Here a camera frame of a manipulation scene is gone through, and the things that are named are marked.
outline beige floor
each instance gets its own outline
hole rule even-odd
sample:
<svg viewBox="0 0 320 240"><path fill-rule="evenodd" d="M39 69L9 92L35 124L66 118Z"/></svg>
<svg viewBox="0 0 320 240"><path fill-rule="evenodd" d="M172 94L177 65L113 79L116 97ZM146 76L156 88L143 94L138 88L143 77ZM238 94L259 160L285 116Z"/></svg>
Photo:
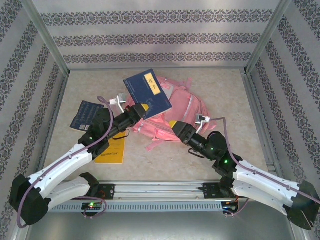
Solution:
<svg viewBox="0 0 320 240"><path fill-rule="evenodd" d="M143 69L72 71L67 83L45 166L48 166L77 143L83 132L69 128L82 100L99 103L97 96L107 100L118 92L126 92L123 79L141 73ZM235 154L255 166L267 170L256 126L249 107L239 70L212 68L155 69L158 76L175 80L193 78L191 90L201 96L214 118L226 117L230 144ZM218 122L217 131L223 131ZM145 147L151 140L131 133L126 139L123 164L91 162L73 173L68 180L90 172L98 180L174 181L218 180L213 163L188 154L182 143L165 143L151 152Z"/></svg>

